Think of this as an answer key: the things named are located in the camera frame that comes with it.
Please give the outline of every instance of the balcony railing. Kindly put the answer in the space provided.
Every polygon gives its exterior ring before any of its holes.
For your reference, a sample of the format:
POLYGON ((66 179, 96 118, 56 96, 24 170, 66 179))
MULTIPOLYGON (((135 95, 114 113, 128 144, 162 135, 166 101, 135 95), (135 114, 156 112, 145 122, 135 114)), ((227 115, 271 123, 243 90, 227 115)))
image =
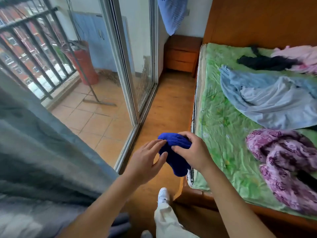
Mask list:
POLYGON ((0 67, 42 101, 76 71, 56 11, 48 0, 0 0, 0 67))

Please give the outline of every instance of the white sneaker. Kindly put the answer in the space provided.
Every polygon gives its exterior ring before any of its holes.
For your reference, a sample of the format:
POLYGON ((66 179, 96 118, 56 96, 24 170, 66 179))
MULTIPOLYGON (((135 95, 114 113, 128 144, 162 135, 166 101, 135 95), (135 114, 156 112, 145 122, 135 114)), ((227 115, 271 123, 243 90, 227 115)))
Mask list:
POLYGON ((158 193, 158 203, 169 203, 170 195, 167 191, 167 188, 163 187, 158 193))
POLYGON ((153 236, 148 230, 144 230, 141 234, 141 238, 153 238, 153 236))

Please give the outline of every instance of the pink clothing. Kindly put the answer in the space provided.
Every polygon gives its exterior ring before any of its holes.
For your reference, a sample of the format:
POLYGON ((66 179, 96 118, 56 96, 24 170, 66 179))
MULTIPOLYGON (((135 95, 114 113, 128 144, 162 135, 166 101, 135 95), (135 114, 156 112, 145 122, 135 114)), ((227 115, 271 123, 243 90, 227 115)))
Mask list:
POLYGON ((292 68, 289 69, 291 71, 298 73, 317 74, 317 46, 286 46, 284 50, 275 48, 274 52, 271 54, 271 57, 275 56, 297 59, 303 63, 301 65, 293 65, 292 68))
POLYGON ((294 130, 256 129, 246 143, 261 161, 261 175, 277 200, 305 215, 317 215, 317 193, 299 181, 294 172, 317 171, 317 150, 294 130))

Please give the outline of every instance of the gray curtain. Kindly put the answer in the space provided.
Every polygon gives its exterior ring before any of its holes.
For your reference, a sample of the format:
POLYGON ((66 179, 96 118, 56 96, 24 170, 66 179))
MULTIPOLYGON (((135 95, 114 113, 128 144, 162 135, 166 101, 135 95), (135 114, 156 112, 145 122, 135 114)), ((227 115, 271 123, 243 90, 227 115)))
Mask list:
POLYGON ((0 237, 55 236, 117 176, 0 71, 0 237))

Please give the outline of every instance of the hand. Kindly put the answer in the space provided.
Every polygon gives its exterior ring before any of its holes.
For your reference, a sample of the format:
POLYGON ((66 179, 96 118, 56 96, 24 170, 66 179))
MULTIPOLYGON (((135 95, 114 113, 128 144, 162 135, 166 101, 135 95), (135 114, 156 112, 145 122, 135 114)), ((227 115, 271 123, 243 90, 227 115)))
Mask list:
POLYGON ((153 164, 156 154, 164 144, 166 144, 166 140, 152 140, 135 151, 123 176, 128 177, 136 186, 145 184, 153 179, 162 168, 168 155, 167 152, 162 153, 158 161, 153 164))
POLYGON ((208 170, 210 166, 215 165, 207 145, 200 137, 188 131, 180 132, 179 134, 187 137, 192 142, 192 145, 189 149, 172 146, 172 150, 182 156, 190 166, 203 173, 204 170, 208 170))

